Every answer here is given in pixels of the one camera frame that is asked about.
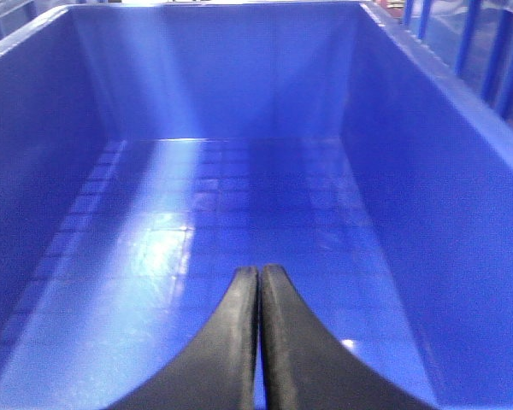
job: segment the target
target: bin floor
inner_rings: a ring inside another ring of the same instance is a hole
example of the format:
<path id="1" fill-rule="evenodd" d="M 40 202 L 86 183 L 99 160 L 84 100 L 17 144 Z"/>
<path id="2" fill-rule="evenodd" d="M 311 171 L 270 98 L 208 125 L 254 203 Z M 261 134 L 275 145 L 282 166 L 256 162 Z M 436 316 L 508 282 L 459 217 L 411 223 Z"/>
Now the bin floor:
<path id="1" fill-rule="evenodd" d="M 236 266 L 270 262 L 348 349 L 434 402 L 338 138 L 164 139 L 104 149 L 3 331 L 0 407 L 109 404 L 188 343 Z"/>

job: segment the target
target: blue plastic container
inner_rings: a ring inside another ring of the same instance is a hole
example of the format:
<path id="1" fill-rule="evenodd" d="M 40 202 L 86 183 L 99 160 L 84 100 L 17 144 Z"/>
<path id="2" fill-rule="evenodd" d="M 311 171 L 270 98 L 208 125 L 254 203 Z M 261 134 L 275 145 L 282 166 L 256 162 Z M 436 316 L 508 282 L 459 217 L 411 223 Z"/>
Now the blue plastic container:
<path id="1" fill-rule="evenodd" d="M 513 131 L 381 9 L 67 6 L 0 42 L 0 407 L 113 402 L 268 262 L 414 395 L 513 408 Z"/>

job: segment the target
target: blue railing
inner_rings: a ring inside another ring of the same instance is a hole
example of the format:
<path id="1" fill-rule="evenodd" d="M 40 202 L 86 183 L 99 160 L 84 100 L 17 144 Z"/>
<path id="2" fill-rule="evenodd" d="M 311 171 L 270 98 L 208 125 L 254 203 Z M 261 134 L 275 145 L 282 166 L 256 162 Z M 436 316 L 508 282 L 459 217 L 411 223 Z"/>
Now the blue railing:
<path id="1" fill-rule="evenodd" d="M 403 24 L 513 126 L 513 0 L 409 0 Z"/>

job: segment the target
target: black curved edge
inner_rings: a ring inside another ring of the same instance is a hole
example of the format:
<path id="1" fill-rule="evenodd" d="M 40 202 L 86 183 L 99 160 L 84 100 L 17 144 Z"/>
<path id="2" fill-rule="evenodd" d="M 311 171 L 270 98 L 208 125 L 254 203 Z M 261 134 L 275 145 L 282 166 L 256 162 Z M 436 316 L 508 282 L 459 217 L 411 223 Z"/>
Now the black curved edge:
<path id="1" fill-rule="evenodd" d="M 162 370 L 109 409 L 251 410 L 258 270 L 236 269 L 209 320 Z"/>
<path id="2" fill-rule="evenodd" d="M 262 271 L 261 343 L 268 410 L 433 409 L 346 350 L 279 265 Z"/>

